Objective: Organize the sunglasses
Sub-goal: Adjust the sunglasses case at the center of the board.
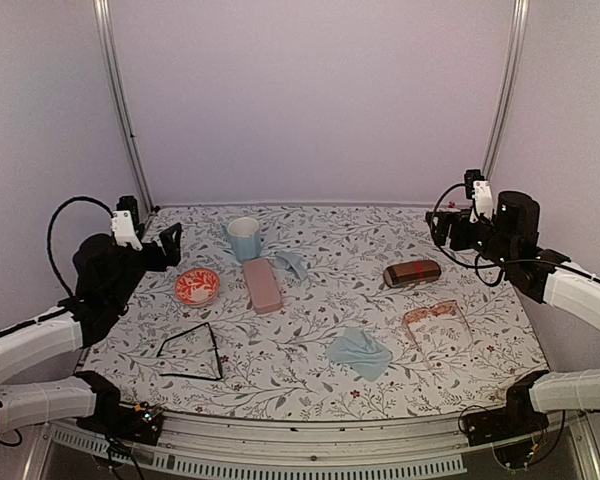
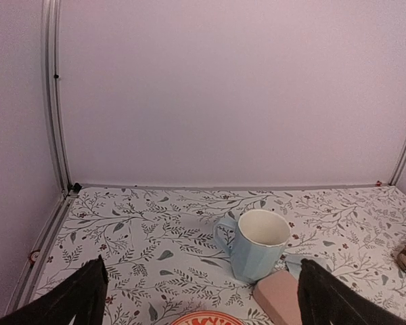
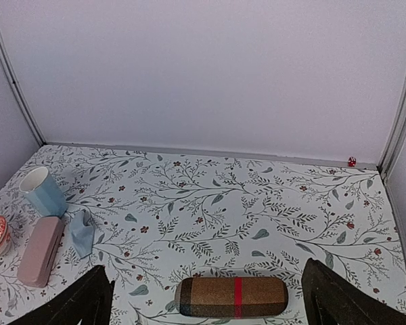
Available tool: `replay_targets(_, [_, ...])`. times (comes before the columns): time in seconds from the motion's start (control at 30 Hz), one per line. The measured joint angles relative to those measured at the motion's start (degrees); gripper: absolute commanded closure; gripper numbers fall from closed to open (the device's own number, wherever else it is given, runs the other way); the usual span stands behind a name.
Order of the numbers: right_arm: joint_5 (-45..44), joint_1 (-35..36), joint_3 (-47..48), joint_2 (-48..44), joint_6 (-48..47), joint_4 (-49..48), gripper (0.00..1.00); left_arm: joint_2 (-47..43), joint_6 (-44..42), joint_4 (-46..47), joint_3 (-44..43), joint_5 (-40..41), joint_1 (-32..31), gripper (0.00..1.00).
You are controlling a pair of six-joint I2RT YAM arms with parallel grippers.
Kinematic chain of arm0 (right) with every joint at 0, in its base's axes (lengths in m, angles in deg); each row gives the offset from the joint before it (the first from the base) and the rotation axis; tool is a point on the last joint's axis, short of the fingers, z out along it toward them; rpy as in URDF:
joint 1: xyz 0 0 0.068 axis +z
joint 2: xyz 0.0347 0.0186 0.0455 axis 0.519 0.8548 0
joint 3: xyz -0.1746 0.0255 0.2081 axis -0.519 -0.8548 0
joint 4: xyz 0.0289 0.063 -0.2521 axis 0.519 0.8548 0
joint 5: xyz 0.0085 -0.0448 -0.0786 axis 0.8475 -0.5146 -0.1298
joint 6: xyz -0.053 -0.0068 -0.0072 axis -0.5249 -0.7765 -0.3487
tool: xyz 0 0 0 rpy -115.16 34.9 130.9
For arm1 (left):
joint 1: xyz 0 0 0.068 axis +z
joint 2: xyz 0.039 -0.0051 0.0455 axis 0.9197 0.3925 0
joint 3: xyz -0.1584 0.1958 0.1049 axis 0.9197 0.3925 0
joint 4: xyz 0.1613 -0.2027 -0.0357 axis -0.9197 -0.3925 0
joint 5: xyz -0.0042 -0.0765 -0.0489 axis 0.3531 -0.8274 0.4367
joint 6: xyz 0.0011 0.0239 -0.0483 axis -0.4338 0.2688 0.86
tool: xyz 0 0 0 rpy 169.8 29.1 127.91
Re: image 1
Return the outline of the brown plaid glasses case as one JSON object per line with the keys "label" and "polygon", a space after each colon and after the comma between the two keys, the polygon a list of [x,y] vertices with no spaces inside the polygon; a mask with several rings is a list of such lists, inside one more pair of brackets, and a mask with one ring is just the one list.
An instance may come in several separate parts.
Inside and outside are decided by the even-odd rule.
{"label": "brown plaid glasses case", "polygon": [[435,282],[441,273],[437,262],[415,260],[388,266],[383,272],[383,280],[389,288],[406,288]]}

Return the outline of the light blue cleaning cloth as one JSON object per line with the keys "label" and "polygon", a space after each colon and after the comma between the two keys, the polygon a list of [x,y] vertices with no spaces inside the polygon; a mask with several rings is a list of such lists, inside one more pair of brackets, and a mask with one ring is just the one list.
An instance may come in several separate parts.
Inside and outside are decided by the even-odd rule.
{"label": "light blue cleaning cloth", "polygon": [[393,360],[392,352],[373,336],[358,328],[347,328],[326,349],[329,361],[353,369],[368,382],[375,382]]}

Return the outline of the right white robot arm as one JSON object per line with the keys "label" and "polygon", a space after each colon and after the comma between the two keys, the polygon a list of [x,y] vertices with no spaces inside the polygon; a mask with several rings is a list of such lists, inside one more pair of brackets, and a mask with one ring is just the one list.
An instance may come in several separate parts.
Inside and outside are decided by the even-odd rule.
{"label": "right white robot arm", "polygon": [[[485,181],[476,181],[465,191],[469,208],[434,208],[425,215],[438,250],[450,257],[472,249],[477,258],[471,270],[497,269],[524,296],[600,331],[600,278],[570,257],[539,247],[539,204],[517,191],[492,196]],[[600,369],[526,375],[508,388],[497,427],[504,435],[517,436],[536,415],[560,410],[600,411]]]}

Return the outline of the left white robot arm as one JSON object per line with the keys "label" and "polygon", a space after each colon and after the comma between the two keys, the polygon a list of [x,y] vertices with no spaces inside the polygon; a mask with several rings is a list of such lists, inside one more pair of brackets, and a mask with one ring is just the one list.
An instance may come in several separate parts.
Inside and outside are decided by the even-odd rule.
{"label": "left white robot arm", "polygon": [[155,242],[96,234],[73,256],[73,295],[32,319],[0,331],[0,435],[50,420],[78,418],[101,434],[126,434],[142,421],[120,404],[119,389],[94,371],[63,380],[12,385],[22,371],[106,338],[125,315],[148,272],[164,272],[181,260],[182,226],[163,230]]}

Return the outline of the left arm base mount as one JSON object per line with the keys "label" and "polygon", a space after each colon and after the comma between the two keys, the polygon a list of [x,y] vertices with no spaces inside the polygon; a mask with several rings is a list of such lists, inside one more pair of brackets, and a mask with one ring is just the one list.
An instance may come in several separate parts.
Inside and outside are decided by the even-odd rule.
{"label": "left arm base mount", "polygon": [[76,425],[105,438],[156,446],[162,432],[163,412],[161,404],[120,405],[108,414],[78,418]]}

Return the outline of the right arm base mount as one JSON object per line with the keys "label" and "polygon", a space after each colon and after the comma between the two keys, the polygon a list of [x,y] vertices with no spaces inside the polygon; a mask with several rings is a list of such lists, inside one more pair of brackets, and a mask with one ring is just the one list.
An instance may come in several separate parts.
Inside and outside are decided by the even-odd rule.
{"label": "right arm base mount", "polygon": [[470,446],[530,435],[548,426],[549,419],[544,413],[511,413],[506,407],[487,409],[470,406],[458,417],[458,429],[467,438]]}

